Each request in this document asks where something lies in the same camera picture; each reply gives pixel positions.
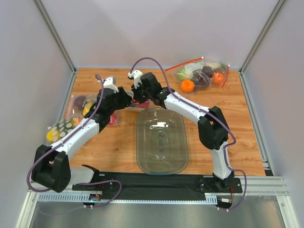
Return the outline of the red fake apple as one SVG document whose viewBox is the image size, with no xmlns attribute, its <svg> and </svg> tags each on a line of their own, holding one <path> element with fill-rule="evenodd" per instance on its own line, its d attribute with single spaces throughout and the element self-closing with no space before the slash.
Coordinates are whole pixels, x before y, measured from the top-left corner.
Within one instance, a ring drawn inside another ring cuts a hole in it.
<svg viewBox="0 0 304 228">
<path fill-rule="evenodd" d="M 136 105 L 137 108 L 143 108 L 143 109 L 147 109 L 150 107 L 150 100 L 144 102 L 144 103 L 141 103 L 141 104 L 137 104 Z"/>
</svg>

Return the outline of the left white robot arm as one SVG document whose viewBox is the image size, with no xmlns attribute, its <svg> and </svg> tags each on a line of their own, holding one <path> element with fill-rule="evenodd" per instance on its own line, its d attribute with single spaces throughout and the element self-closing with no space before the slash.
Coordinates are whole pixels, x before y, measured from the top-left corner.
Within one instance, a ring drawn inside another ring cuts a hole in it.
<svg viewBox="0 0 304 228">
<path fill-rule="evenodd" d="M 62 192 L 68 185 L 90 185 L 95 169 L 84 165 L 71 168 L 69 162 L 86 142 L 109 124 L 110 116 L 117 110 L 129 107 L 131 100 L 122 87 L 117 91 L 101 89 L 96 103 L 77 127 L 56 143 L 38 147 L 35 162 L 27 175 L 29 188 L 40 191 L 31 185 L 32 181 L 44 186 L 43 191 L 54 192 Z"/>
</svg>

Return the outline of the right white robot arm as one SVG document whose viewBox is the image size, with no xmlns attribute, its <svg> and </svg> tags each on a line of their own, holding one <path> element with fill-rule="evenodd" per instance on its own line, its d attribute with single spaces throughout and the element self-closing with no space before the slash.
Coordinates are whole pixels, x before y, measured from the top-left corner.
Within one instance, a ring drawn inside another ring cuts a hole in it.
<svg viewBox="0 0 304 228">
<path fill-rule="evenodd" d="M 198 126 L 199 140 L 210 149 L 213 161 L 213 176 L 223 187 L 227 187 L 235 177 L 228 161 L 228 135 L 232 134 L 226 119 L 217 106 L 208 108 L 198 105 L 175 92 L 169 86 L 163 87 L 156 76 L 139 70 L 128 73 L 133 80 L 132 91 L 136 101 L 151 100 L 155 105 L 175 111 Z"/>
</svg>

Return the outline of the blue zip top bag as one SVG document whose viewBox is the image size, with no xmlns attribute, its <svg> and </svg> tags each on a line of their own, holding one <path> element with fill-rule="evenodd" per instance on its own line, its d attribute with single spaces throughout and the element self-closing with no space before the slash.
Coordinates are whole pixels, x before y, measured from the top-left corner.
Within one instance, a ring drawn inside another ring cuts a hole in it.
<svg viewBox="0 0 304 228">
<path fill-rule="evenodd" d="M 134 110 L 143 110 L 143 109 L 148 109 L 153 106 L 153 102 L 151 100 L 147 100 L 144 103 L 140 103 L 137 100 L 133 98 L 133 92 L 127 91 L 126 92 L 131 98 L 131 104 L 129 108 L 134 109 Z"/>
</svg>

